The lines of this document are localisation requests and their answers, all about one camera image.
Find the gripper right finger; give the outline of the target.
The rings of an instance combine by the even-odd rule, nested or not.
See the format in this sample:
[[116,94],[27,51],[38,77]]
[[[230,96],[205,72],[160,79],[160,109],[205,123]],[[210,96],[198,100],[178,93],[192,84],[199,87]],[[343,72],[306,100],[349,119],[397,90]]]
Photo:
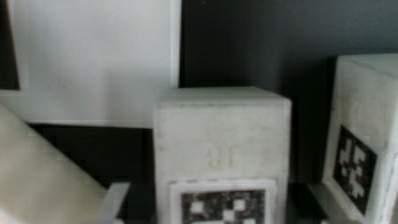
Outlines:
[[343,224],[345,214],[327,186],[324,184],[311,184],[310,191],[315,196],[320,210],[325,213],[322,224]]

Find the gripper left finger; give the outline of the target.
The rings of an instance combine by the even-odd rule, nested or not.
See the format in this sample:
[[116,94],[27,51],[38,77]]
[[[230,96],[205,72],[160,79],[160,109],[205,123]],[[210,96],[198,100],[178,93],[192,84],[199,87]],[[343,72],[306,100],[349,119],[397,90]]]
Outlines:
[[123,208],[128,190],[130,190],[128,182],[116,182],[111,185],[98,217],[95,219],[95,224],[125,224],[125,221],[118,217],[118,215]]

